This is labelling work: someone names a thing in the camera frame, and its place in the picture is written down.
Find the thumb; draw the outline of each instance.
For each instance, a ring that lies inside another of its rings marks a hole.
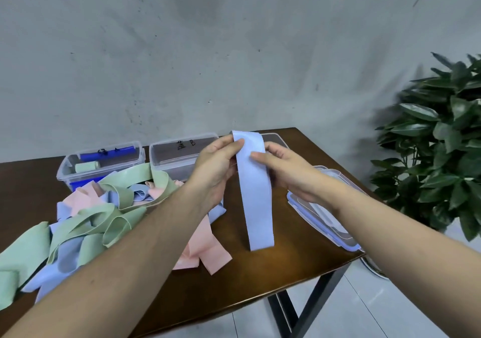
[[[231,159],[233,156],[235,156],[239,152],[239,150],[242,149],[243,146],[244,146],[244,139],[239,139],[238,141],[235,141],[229,145],[226,145],[224,148],[219,150],[219,152],[221,152],[226,159]]]
[[[281,166],[282,162],[284,162],[282,159],[277,158],[271,153],[251,152],[251,158],[254,159],[256,162],[267,165],[273,170],[278,169]]]

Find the brown tabletop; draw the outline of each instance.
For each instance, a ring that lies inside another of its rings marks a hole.
[[[276,132],[287,145],[312,165],[335,168],[369,195],[349,172],[319,149],[297,128]],[[62,157],[0,164],[0,250],[41,221],[56,221],[56,204],[69,189],[56,179]],[[25,190],[30,193],[28,199]],[[272,218],[275,246],[251,252],[238,177],[227,183],[227,212],[212,224],[212,231],[231,254],[232,261],[211,276],[198,268],[172,271],[132,337],[197,323],[237,310],[289,286],[331,272],[360,256],[332,244],[307,224],[287,203],[286,189],[273,189]],[[21,294],[0,311],[3,335],[33,305],[36,293]]]

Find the tile grout line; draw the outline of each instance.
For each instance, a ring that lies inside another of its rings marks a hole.
[[[363,303],[363,305],[366,307],[366,309],[369,311],[369,314],[371,314],[372,318],[374,319],[374,321],[376,322],[376,324],[378,325],[379,329],[381,329],[382,333],[384,333],[384,335],[386,336],[386,338],[388,338],[388,335],[386,334],[386,332],[384,331],[384,329],[382,329],[381,325],[378,323],[378,321],[376,320],[376,318],[374,317],[374,315],[372,315],[371,311],[369,310],[368,306],[364,303],[364,300],[361,299],[361,297],[359,296],[359,294],[357,293],[356,289],[354,288],[354,286],[352,286],[352,283],[351,281],[349,281],[349,279],[346,277],[346,275],[344,275],[344,277],[346,278],[347,282],[349,282],[349,284],[351,285],[352,289],[354,290],[354,292],[356,292],[356,295],[357,297],[359,298],[359,300],[361,300],[361,302]]]
[[[237,327],[236,327],[236,320],[234,319],[234,313],[231,313],[232,314],[232,320],[234,321],[234,328],[236,329],[236,335],[237,335],[237,338],[239,338],[239,334],[237,334]]]

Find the gray concrete wall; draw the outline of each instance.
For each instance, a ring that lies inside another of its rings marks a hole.
[[[396,90],[481,0],[0,0],[0,161],[296,126],[365,179]]]

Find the forearm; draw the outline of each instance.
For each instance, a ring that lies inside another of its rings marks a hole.
[[[481,255],[324,175],[318,196],[393,283],[449,336],[481,336]]]
[[[204,194],[186,183],[35,305],[5,337],[128,336],[205,215]]]

